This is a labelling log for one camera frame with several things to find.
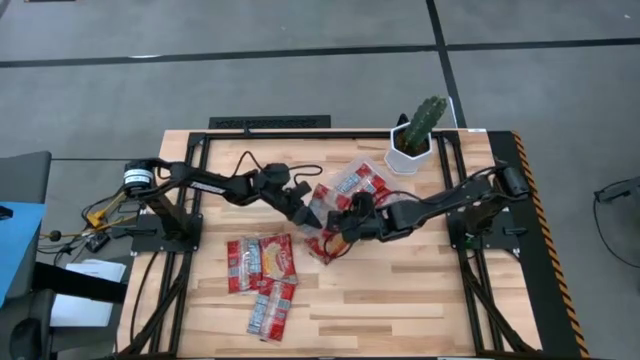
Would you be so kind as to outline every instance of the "cactus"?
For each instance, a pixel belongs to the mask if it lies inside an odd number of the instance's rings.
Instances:
[[[411,123],[399,134],[400,140],[398,149],[402,152],[416,156],[421,154],[424,140],[438,123],[438,120],[447,109],[447,100],[438,96],[426,99],[413,114]]]

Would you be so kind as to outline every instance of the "potted plant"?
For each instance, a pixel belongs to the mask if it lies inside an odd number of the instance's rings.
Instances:
[[[418,107],[411,121],[391,129],[391,147],[384,161],[394,173],[415,174],[420,165],[427,160],[432,152],[431,130],[446,109],[446,99],[432,96]]]

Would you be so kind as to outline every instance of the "yellow cable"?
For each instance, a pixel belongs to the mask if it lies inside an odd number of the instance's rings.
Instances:
[[[124,219],[120,219],[120,220],[114,221],[114,222],[112,222],[112,223],[104,224],[104,225],[99,226],[99,227],[97,227],[97,228],[95,228],[95,229],[89,229],[89,230],[87,230],[87,231],[85,231],[85,232],[82,232],[82,233],[77,233],[77,234],[62,234],[62,235],[60,236],[60,238],[63,238],[63,237],[76,237],[76,236],[82,236],[82,235],[85,235],[85,234],[92,234],[92,233],[95,233],[95,232],[98,232],[98,231],[101,231],[101,230],[106,230],[106,229],[109,229],[109,228],[110,228],[110,227],[112,227],[112,226],[115,226],[115,225],[121,224],[121,223],[123,223],[123,222],[125,222],[125,221],[129,221],[129,220],[131,220],[131,219],[134,219],[136,216],[137,216],[137,215],[131,215],[131,216],[128,216],[128,217],[126,217],[126,218],[124,218]],[[43,238],[50,238],[50,237],[51,237],[51,235],[50,235],[50,234],[40,234],[40,236],[41,236],[41,237],[43,237]]]

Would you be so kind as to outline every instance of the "white paper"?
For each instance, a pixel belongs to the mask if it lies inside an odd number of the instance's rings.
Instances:
[[[66,269],[109,281],[120,282],[126,266],[102,260],[85,260],[79,264],[67,264]],[[107,326],[112,308],[112,303],[69,295],[56,295],[53,309],[51,310],[51,326]]]

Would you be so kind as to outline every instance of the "orange and black striped tape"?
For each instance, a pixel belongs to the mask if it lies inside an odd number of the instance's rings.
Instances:
[[[540,228],[542,229],[544,241],[547,244],[547,250],[549,251],[549,257],[551,258],[551,265],[553,265],[553,268],[555,269],[556,279],[558,280],[558,287],[560,288],[560,292],[562,292],[562,299],[564,300],[564,304],[567,308],[569,321],[571,321],[571,327],[575,332],[576,342],[580,347],[580,355],[583,358],[588,358],[589,351],[587,351],[587,345],[584,342],[584,335],[582,334],[582,329],[580,328],[580,323],[578,322],[576,311],[573,308],[573,303],[571,302],[571,296],[569,295],[569,289],[567,288],[567,281],[565,280],[562,273],[562,267],[560,266],[558,253],[556,252],[556,248],[553,245],[553,240],[551,240],[551,231],[549,230],[547,219],[544,216],[544,210],[542,209],[540,197],[538,196],[538,189],[536,188],[536,184],[533,180],[533,173],[531,172],[531,167],[529,166],[529,162],[527,161],[527,154],[524,151],[524,146],[522,146],[522,139],[516,132],[513,132],[513,137],[516,141],[516,147],[518,148],[518,154],[520,155],[520,161],[522,162],[524,174],[527,177],[529,187],[531,188],[531,198],[533,199],[533,204],[536,208],[536,213],[538,214],[538,222],[540,223]]]

